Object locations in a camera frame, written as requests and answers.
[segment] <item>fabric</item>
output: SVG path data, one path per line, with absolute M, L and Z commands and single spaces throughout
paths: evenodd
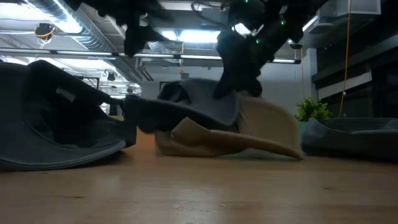
M 190 79 L 163 87 L 158 100 L 127 96 L 124 117 L 145 133 L 170 131 L 188 117 L 210 129 L 236 130 L 239 104 L 236 92 L 214 100 L 217 81 Z
M 310 119 L 302 136 L 310 156 L 398 162 L 398 119 Z
M 288 112 L 261 98 L 239 98 L 239 133 L 206 129 L 183 119 L 171 131 L 156 131 L 158 150 L 168 156 L 215 157 L 255 148 L 303 158 L 297 122 Z
M 45 61 L 0 64 L 0 85 L 0 166 L 64 169 L 135 143 L 135 127 L 100 108 L 121 101 Z

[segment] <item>ventilation pipe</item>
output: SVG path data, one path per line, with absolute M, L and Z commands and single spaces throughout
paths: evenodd
M 23 0 L 30 7 L 45 14 L 59 29 L 69 34 L 79 34 L 72 38 L 92 52 L 116 52 L 116 47 L 95 26 L 81 10 L 73 11 L 63 0 Z M 142 76 L 125 58 L 107 60 L 129 82 L 140 83 Z
M 157 54 L 179 54 L 180 52 L 167 49 L 165 45 L 159 41 L 148 42 L 148 47 Z M 180 59 L 164 59 L 171 63 L 181 63 Z

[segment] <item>green plant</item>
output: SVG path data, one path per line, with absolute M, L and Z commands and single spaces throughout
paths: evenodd
M 305 97 L 301 103 L 297 104 L 298 111 L 295 117 L 299 121 L 308 121 L 310 118 L 328 119 L 331 117 L 331 112 L 328 110 L 327 103 L 314 102 L 310 97 Z

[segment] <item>ceiling duct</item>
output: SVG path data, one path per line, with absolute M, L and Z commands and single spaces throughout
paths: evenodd
M 381 0 L 329 0 L 319 9 L 318 19 L 307 27 L 299 43 L 323 48 L 346 38 L 350 4 L 352 33 L 381 14 Z
M 49 20 L 66 33 L 80 34 L 72 38 L 92 52 L 115 52 L 116 47 L 95 26 L 93 21 L 81 10 L 73 11 L 63 0 L 23 0 L 33 9 L 44 13 Z M 140 83 L 142 77 L 124 58 L 107 60 L 116 67 L 123 77 Z
M 153 51 L 153 53 L 157 54 L 179 54 L 180 52 L 176 52 L 170 49 L 167 49 L 165 45 L 159 41 L 156 42 L 148 42 L 148 47 Z M 178 63 L 180 64 L 180 59 L 164 59 L 171 63 Z

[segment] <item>cable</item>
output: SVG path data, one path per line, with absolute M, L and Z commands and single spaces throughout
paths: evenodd
M 344 96 L 346 93 L 346 83 L 347 83 L 347 73 L 348 73 L 349 27 L 351 24 L 351 6 L 352 6 L 352 2 L 350 1 L 349 2 L 349 11 L 348 11 L 348 22 L 347 22 L 346 67 L 345 67 L 345 74 L 344 74 L 343 92 L 341 93 L 339 118 L 341 118 L 341 115 L 343 113 Z
M 213 7 L 213 8 L 218 8 L 218 6 L 214 6 L 214 5 L 212 5 L 212 4 L 208 3 L 208 2 L 202 2 L 202 1 L 194 1 L 193 3 L 191 3 L 192 11 L 199 18 L 204 19 L 204 20 L 208 21 L 211 24 L 217 25 L 217 26 L 221 27 L 222 29 L 228 29 L 225 24 L 222 24 L 221 22 L 218 22 L 218 21 L 215 21 L 213 19 L 205 17 L 198 9 L 195 9 L 195 5 L 204 5 L 204 6 Z
M 55 32 L 55 27 L 48 34 L 43 34 L 43 35 L 36 34 L 36 37 L 48 37 L 49 35 L 53 34 L 54 32 Z
M 45 40 L 44 40 L 45 43 L 42 44 L 42 45 L 40 46 L 40 49 L 41 49 L 41 50 L 43 50 L 43 48 L 44 48 L 44 46 L 45 46 L 46 44 L 50 43 L 49 41 L 47 41 L 48 37 L 49 37 L 49 35 L 45 37 Z
M 304 95 L 304 64 L 303 64 L 303 48 L 301 48 L 300 49 L 301 50 L 301 79 L 302 79 L 302 88 L 303 88 L 303 91 L 302 91 L 302 93 L 303 93 L 303 100 L 304 100 L 304 98 L 305 98 L 305 95 Z

